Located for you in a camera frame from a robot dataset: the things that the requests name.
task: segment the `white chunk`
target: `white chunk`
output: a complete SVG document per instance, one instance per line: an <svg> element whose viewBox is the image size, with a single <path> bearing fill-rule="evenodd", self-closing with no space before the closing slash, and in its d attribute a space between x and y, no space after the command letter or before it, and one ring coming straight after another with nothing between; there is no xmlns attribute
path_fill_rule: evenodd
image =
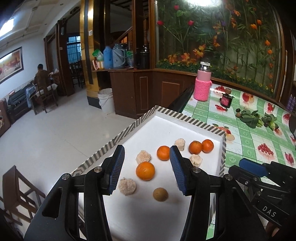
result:
<svg viewBox="0 0 296 241"><path fill-rule="evenodd" d="M121 179L118 184L119 191L126 196L133 194L136 187L137 185L133 179L125 179L125 177Z"/></svg>
<svg viewBox="0 0 296 241"><path fill-rule="evenodd" d="M150 159L151 159L151 155L145 150L141 150L136 157L136 161L138 164L144 161L150 161Z"/></svg>
<svg viewBox="0 0 296 241"><path fill-rule="evenodd" d="M194 165L195 167L199 167L202 163L202 158L199 155L195 155L195 154L192 154L189 160L191 161L192 165Z"/></svg>
<svg viewBox="0 0 296 241"><path fill-rule="evenodd" d="M182 138L179 138L175 141L175 145L178 147L179 151L183 151L185 147L185 140Z"/></svg>

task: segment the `black and white striped border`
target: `black and white striped border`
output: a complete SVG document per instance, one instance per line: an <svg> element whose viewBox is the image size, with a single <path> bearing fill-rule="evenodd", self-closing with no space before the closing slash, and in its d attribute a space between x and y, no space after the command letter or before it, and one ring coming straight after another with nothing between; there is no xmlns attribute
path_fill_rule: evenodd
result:
<svg viewBox="0 0 296 241"><path fill-rule="evenodd" d="M160 106L154 106L151 110L146 112L144 115L142 115L139 119L137 119L134 123L132 123L128 128L124 129L122 132L120 132L117 136L115 136L111 141L109 141L105 146L103 146L101 149L99 149L95 154L93 154L90 158L88 158L84 163L82 163L78 168L76 168L71 175L78 176L82 174L87 168L89 168L94 162L99 160L107 151L111 150L119 141L124 139L128 134L130 134L136 127L138 127L140 124L142 124L145 120L147 120L151 115L155 113L155 111L159 111L161 113L164 113L166 115L172 116L174 118L180 119L182 121L188 122L192 125L198 126L200 128L203 128L207 131L210 131L214 134L217 134L219 136L224 135L223 139L223 146L222 146L222 157L221 157L221 165L220 165L220 172L219 176L224 175L224 167L225 167L225 156L226 156L226 135L223 130L220 130L212 125L209 125L207 123L204 123L200 120L194 119L192 117L186 116L184 114L181 114L179 112L175 112L169 109L166 109L164 107Z"/></svg>

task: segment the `tangerine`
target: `tangerine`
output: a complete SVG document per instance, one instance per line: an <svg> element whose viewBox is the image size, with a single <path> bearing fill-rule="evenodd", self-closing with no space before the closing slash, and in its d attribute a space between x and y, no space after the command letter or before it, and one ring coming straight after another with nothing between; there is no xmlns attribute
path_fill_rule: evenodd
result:
<svg viewBox="0 0 296 241"><path fill-rule="evenodd" d="M141 162L136 168L136 175L143 181L149 181L154 177L155 167L150 162Z"/></svg>
<svg viewBox="0 0 296 241"><path fill-rule="evenodd" d="M202 150L203 152L205 153L209 153L211 152L212 150L214 149L214 143L209 140L209 139L205 139L203 142L202 142Z"/></svg>
<svg viewBox="0 0 296 241"><path fill-rule="evenodd" d="M156 152L157 157L162 161L170 159L170 148L168 146L160 146Z"/></svg>
<svg viewBox="0 0 296 241"><path fill-rule="evenodd" d="M199 141L193 141L189 145L189 151L191 154L199 154L202 151L202 144Z"/></svg>

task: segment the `pink bottle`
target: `pink bottle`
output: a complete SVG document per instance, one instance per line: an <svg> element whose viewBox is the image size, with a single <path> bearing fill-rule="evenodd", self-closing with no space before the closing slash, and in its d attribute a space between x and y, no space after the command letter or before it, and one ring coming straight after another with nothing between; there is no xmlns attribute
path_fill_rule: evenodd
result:
<svg viewBox="0 0 296 241"><path fill-rule="evenodd" d="M210 66L210 63L200 62L200 69L197 71L193 96L199 101L207 101L209 98L212 85Z"/></svg>

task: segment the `glass partition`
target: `glass partition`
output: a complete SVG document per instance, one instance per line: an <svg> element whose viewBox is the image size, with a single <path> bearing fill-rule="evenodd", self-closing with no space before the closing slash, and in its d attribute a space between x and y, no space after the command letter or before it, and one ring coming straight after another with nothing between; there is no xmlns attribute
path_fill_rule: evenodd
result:
<svg viewBox="0 0 296 241"><path fill-rule="evenodd" d="M280 22L267 0L157 0L156 67L212 76L274 97Z"/></svg>

